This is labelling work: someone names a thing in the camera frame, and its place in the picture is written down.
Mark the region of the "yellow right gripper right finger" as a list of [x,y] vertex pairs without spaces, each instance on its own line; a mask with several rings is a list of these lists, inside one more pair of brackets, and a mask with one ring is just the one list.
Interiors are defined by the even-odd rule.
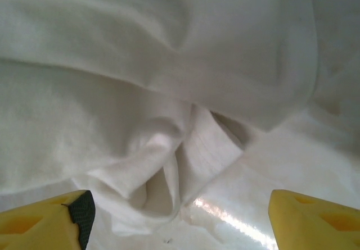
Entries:
[[273,190],[268,215],[279,250],[360,250],[360,210]]

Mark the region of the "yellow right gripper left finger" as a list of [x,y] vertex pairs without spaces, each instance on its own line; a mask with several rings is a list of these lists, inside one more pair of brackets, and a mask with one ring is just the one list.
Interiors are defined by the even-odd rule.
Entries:
[[0,250],[86,250],[95,215],[89,190],[0,212]]

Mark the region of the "white t-shirt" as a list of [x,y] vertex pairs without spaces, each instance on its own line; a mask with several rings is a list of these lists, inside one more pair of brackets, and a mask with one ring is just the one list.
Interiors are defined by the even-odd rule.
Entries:
[[360,0],[0,0],[0,212],[88,189],[87,250],[278,250],[360,209]]

